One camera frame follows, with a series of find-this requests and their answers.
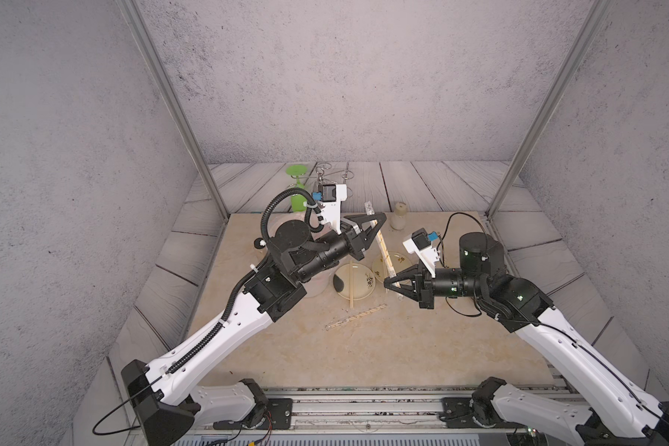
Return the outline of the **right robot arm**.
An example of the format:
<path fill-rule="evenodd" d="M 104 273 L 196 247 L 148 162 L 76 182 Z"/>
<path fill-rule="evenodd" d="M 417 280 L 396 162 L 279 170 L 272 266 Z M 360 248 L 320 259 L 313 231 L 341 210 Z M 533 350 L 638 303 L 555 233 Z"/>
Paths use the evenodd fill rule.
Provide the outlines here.
<path fill-rule="evenodd" d="M 472 422 L 484 429 L 524 425 L 570 445 L 668 445 L 669 401 L 659 401 L 599 354 L 532 282 L 508 273 L 504 247 L 484 232 L 460 237 L 460 265 L 438 267 L 436 233 L 417 230 L 403 243 L 419 263 L 384 281 L 386 288 L 431 310 L 438 297 L 472 298 L 552 364 L 582 395 L 582 405 L 521 390 L 497 377 L 473 392 Z"/>

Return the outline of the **bamboo chopsticks pair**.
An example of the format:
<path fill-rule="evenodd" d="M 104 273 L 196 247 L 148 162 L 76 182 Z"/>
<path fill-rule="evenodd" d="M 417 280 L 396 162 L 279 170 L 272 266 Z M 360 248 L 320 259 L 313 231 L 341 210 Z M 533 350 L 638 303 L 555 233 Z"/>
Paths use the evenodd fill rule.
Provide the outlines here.
<path fill-rule="evenodd" d="M 354 308 L 354 265 L 349 263 L 349 307 Z"/>
<path fill-rule="evenodd" d="M 373 264 L 374 271 L 379 280 L 384 282 L 387 278 L 396 276 L 397 271 L 382 230 L 379 230 L 379 233 L 376 236 L 376 245 L 379 250 L 379 259 L 375 260 L 375 263 Z"/>

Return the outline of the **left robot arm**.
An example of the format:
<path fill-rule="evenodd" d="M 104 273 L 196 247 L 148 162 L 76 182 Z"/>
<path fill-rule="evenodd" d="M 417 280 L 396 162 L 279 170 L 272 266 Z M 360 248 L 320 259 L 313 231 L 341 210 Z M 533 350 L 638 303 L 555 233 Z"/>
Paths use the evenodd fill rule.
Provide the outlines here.
<path fill-rule="evenodd" d="M 345 216 L 339 230 L 320 238 L 296 219 L 284 221 L 273 236 L 264 232 L 267 255 L 237 282 L 221 314 L 163 356 L 124 367 L 122 379 L 146 442 L 172 445 L 202 423 L 257 427 L 269 401 L 253 379 L 221 387 L 203 387 L 201 380 L 306 297 L 312 278 L 347 256 L 363 259 L 386 220 L 383 213 Z"/>

